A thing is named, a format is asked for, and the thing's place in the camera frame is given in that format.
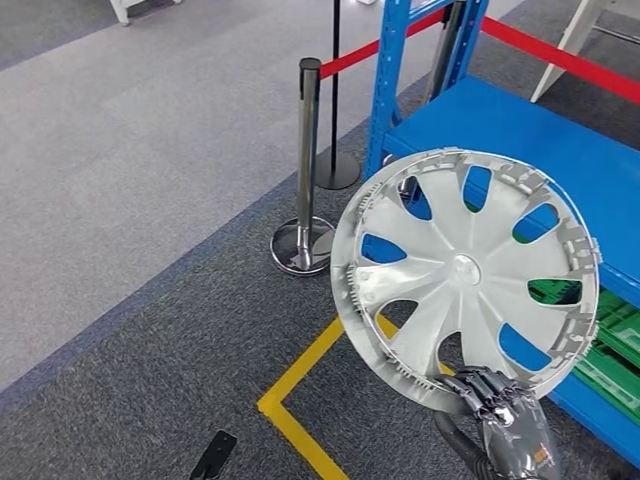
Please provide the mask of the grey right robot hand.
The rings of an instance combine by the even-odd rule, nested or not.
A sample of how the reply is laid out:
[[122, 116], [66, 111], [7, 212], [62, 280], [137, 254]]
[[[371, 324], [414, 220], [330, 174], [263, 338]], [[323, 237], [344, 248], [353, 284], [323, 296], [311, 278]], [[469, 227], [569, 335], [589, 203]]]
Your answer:
[[559, 479], [560, 457], [540, 401], [501, 371], [466, 366], [441, 383], [470, 408], [483, 441], [479, 447], [451, 416], [435, 412], [441, 436], [477, 479]]

